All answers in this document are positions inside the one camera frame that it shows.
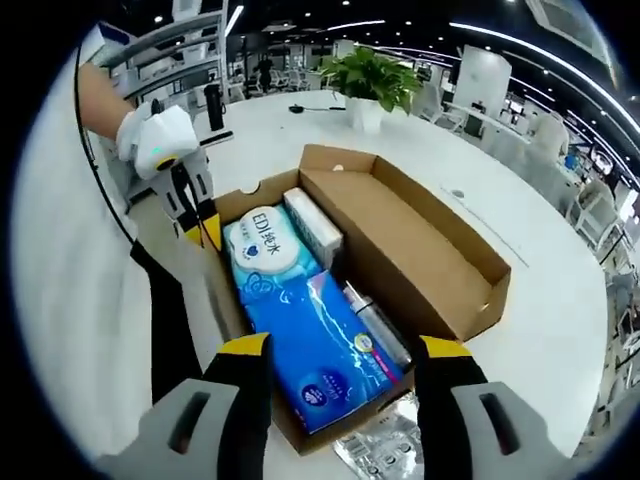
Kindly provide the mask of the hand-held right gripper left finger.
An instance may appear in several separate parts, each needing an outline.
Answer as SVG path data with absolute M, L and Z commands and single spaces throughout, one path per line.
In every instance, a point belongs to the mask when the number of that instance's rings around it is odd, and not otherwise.
M 260 479 L 273 383 L 271 335 L 232 339 L 203 378 L 168 392 L 143 415 L 133 442 L 97 468 L 110 479 Z

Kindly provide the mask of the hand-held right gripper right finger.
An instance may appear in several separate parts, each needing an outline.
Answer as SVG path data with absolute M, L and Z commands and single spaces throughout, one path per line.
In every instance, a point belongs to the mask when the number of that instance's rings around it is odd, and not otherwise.
M 558 479 L 568 462 L 535 409 L 457 341 L 416 338 L 416 396 L 426 479 Z

